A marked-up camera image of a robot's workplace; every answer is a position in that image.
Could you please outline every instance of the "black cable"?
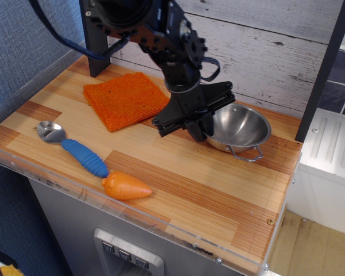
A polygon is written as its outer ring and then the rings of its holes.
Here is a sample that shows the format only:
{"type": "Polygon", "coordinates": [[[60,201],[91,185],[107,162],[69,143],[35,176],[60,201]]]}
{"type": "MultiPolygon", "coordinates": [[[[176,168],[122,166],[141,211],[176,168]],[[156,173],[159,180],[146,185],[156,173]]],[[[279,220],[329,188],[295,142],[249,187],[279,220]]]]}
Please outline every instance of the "black cable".
{"type": "Polygon", "coordinates": [[[218,76],[218,74],[220,73],[219,61],[217,59],[212,58],[212,57],[206,57],[205,56],[205,57],[203,57],[202,62],[207,62],[207,63],[214,64],[217,66],[216,71],[211,76],[209,76],[208,78],[201,77],[201,79],[203,79],[204,81],[207,81],[207,82],[213,81],[218,76]]]}
{"type": "Polygon", "coordinates": [[[129,42],[129,36],[123,37],[121,40],[118,42],[114,43],[110,48],[105,49],[101,51],[100,53],[95,53],[92,51],[89,51],[88,49],[80,46],[79,44],[59,35],[56,30],[52,27],[51,23],[48,21],[45,13],[43,12],[40,4],[38,3],[37,0],[28,0],[32,9],[38,16],[38,18],[41,20],[41,22],[45,25],[45,27],[49,30],[51,35],[61,44],[65,45],[66,47],[69,47],[77,52],[82,53],[83,55],[86,55],[90,58],[98,59],[98,60],[103,60],[110,58],[112,54],[120,50],[122,47],[124,47],[128,42],[129,42]]]}

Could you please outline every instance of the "bowl handle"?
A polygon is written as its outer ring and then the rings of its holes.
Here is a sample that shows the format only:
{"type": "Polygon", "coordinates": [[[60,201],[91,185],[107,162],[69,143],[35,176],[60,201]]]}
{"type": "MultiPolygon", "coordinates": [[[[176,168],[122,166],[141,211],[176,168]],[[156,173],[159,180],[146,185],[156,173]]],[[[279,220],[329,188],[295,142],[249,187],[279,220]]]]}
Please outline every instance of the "bowl handle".
{"type": "Polygon", "coordinates": [[[244,161],[248,161],[248,162],[254,162],[254,161],[257,161],[258,159],[260,159],[260,158],[263,157],[263,153],[262,153],[262,151],[260,150],[260,148],[259,148],[258,145],[256,145],[255,147],[256,147],[257,151],[259,152],[259,155],[258,155],[257,157],[255,157],[255,158],[253,158],[253,159],[247,159],[247,158],[244,158],[244,157],[237,156],[237,155],[235,154],[234,150],[231,148],[230,145],[227,145],[227,147],[230,149],[232,155],[233,155],[235,158],[238,158],[238,159],[240,159],[240,160],[244,160],[244,161]]]}

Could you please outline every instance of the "stainless steel bowl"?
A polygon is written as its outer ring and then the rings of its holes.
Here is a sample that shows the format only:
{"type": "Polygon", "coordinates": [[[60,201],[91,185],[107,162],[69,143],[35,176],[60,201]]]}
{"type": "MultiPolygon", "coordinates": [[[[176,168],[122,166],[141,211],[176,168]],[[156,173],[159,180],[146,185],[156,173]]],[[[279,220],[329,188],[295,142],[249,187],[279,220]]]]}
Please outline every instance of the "stainless steel bowl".
{"type": "Polygon", "coordinates": [[[234,157],[254,162],[263,157],[259,145],[267,141],[271,135],[271,125],[267,119],[248,106],[239,103],[217,110],[213,116],[214,134],[207,135],[207,142],[222,151],[232,152],[234,157]],[[235,153],[256,148],[259,156],[246,159],[235,153]]]}

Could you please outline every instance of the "black post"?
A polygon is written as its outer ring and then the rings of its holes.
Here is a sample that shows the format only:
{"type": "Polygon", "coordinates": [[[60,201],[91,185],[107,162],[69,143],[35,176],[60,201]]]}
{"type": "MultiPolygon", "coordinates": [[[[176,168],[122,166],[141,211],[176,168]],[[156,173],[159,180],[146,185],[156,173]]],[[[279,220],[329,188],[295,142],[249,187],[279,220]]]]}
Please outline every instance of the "black post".
{"type": "MultiPolygon", "coordinates": [[[[98,31],[95,26],[93,26],[86,17],[85,2],[89,0],[79,0],[80,13],[82,15],[83,30],[85,33],[86,48],[93,52],[100,52],[108,48],[107,36],[102,32],[98,31]]],[[[108,65],[110,65],[110,60],[97,60],[91,57],[88,58],[88,63],[90,66],[90,75],[95,77],[100,72],[102,72],[108,65]]]]}
{"type": "Polygon", "coordinates": [[[324,55],[320,71],[316,78],[315,85],[313,87],[312,93],[309,97],[308,104],[306,105],[301,124],[298,129],[297,136],[295,140],[299,142],[304,142],[308,129],[312,123],[313,116],[316,113],[316,109],[322,92],[324,90],[325,84],[327,82],[329,73],[331,72],[332,65],[335,62],[336,55],[339,52],[341,43],[345,35],[345,0],[341,6],[338,19],[333,29],[331,39],[324,55]]]}

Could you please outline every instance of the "clear plastic edge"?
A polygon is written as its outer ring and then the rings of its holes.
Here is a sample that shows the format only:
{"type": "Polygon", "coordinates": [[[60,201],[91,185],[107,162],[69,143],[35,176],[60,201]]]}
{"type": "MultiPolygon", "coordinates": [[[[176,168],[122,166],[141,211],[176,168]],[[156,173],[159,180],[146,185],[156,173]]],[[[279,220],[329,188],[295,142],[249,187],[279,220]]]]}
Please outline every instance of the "clear plastic edge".
{"type": "Polygon", "coordinates": [[[70,197],[83,201],[112,216],[120,218],[147,232],[194,251],[218,265],[224,265],[246,276],[264,276],[267,263],[260,264],[232,250],[208,241],[191,232],[151,216],[122,201],[107,197],[89,187],[62,177],[45,168],[32,164],[0,149],[0,165],[27,178],[52,187],[70,197]]]}

